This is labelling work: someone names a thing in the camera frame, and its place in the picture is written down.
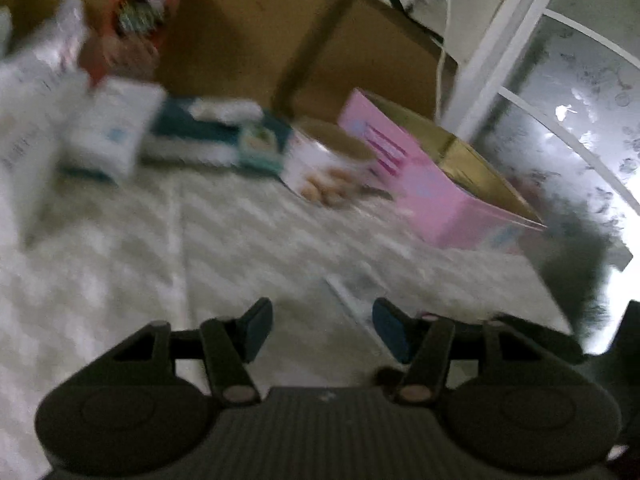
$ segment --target pink box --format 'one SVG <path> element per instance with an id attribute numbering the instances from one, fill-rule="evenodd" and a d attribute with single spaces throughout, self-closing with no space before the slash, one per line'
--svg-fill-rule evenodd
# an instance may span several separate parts
<path id="1" fill-rule="evenodd" d="M 338 124 L 374 150 L 381 187 L 428 243 L 514 252 L 524 231 L 545 228 L 484 158 L 432 121 L 355 89 Z"/>

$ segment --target red package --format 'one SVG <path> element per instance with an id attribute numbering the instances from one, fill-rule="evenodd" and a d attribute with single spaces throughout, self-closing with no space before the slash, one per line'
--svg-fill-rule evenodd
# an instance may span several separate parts
<path id="1" fill-rule="evenodd" d="M 105 72 L 151 79 L 180 0 L 113 0 L 102 31 Z"/>

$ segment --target brown cardboard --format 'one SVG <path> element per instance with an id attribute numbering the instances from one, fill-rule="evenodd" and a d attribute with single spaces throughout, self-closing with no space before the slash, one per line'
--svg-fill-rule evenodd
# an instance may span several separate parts
<path id="1" fill-rule="evenodd" d="M 18 36 L 60 0 L 0 0 Z M 109 0 L 85 0 L 97 27 Z M 255 98 L 268 105 L 281 74 L 325 0 L 182 0 L 158 79 L 173 94 Z"/>
<path id="2" fill-rule="evenodd" d="M 433 117 L 440 48 L 379 0 L 329 0 L 278 85 L 274 109 L 289 117 L 337 119 L 354 88 Z M 446 65 L 450 86 L 455 63 Z"/>

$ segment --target white mattress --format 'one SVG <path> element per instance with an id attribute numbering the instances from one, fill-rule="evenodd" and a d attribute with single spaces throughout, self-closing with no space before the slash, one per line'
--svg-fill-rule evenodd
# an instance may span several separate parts
<path id="1" fill-rule="evenodd" d="M 40 399 L 150 320 L 193 328 L 268 296 L 276 326 L 250 365 L 263 392 L 362 383 L 388 357 L 324 282 L 359 262 L 423 310 L 500 310 L 568 330 L 524 258 L 429 248 L 378 198 L 326 210 L 276 180 L 143 168 L 120 188 L 65 177 L 50 202 L 30 246 L 0 255 L 3 480 L 47 470 Z"/>

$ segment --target plastic bag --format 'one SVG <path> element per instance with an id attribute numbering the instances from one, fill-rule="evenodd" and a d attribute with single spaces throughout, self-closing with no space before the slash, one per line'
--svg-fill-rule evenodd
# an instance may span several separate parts
<path id="1" fill-rule="evenodd" d="M 49 196 L 60 160 L 58 130 L 89 86 L 78 70 L 87 37 L 81 0 L 63 0 L 0 62 L 0 245 L 23 243 Z"/>

